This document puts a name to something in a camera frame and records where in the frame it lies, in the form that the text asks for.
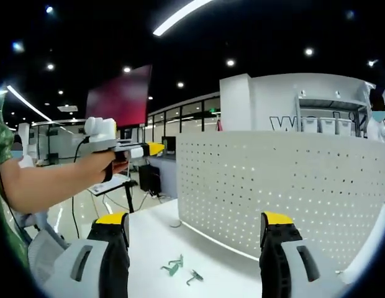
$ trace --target ceiling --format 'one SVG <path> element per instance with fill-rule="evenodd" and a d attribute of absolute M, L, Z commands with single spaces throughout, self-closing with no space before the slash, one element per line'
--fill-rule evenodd
<path fill-rule="evenodd" d="M 377 83 L 379 67 L 385 70 L 385 9 L 375 5 L 378 0 L 373 7 L 357 1 L 213 0 L 161 37 L 152 32 L 190 0 L 2 2 L 0 85 L 11 84 L 54 120 L 83 118 L 88 90 L 122 75 L 125 66 L 153 65 L 149 112 L 216 92 L 219 79 L 240 73 L 333 73 Z M 24 44 L 23 53 L 12 50 L 16 41 Z M 305 56 L 307 47 L 313 56 Z M 373 59 L 379 63 L 370 68 Z M 47 63 L 55 69 L 48 71 Z M 65 104 L 79 111 L 60 112 L 57 106 Z M 24 117 L 44 120 L 8 93 L 5 121 L 14 127 Z"/>

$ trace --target hand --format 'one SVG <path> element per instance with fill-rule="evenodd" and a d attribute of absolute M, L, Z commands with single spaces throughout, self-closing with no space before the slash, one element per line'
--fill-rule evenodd
<path fill-rule="evenodd" d="M 105 169 L 116 158 L 112 151 L 92 153 L 77 161 L 77 167 L 82 175 L 92 175 L 96 183 L 103 182 L 106 177 Z M 117 174 L 128 167 L 128 161 L 123 163 L 112 163 L 112 174 Z"/>

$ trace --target desk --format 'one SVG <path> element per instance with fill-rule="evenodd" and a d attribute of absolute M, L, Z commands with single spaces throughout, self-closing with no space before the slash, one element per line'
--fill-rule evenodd
<path fill-rule="evenodd" d="M 130 215 L 129 298 L 261 297 L 257 261 L 221 247 L 185 226 L 177 225 L 173 200 Z M 184 256 L 184 267 L 170 277 L 161 270 Z M 186 281 L 197 271 L 204 281 Z"/>
<path fill-rule="evenodd" d="M 121 174 L 115 174 L 113 175 L 110 181 L 95 184 L 89 187 L 88 191 L 97 197 L 97 196 L 105 195 L 108 192 L 115 191 L 120 187 L 124 187 L 126 198 L 129 205 L 129 212 L 133 213 L 135 211 L 132 204 L 132 195 L 130 194 L 130 190 L 129 190 L 132 186 L 133 184 L 129 177 L 123 176 Z"/>

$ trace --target perforated white panel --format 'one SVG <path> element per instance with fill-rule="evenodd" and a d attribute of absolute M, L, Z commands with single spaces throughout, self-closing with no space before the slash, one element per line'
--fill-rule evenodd
<path fill-rule="evenodd" d="M 385 144 L 291 132 L 206 132 L 177 138 L 179 216 L 260 257 L 260 214 L 293 218 L 303 238 L 346 268 L 385 197 Z"/>

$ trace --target red screen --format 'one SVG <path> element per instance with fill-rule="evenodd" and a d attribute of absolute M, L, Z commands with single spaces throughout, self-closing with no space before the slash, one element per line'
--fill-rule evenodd
<path fill-rule="evenodd" d="M 86 118 L 113 118 L 118 127 L 144 124 L 151 65 L 114 78 L 88 93 Z"/>

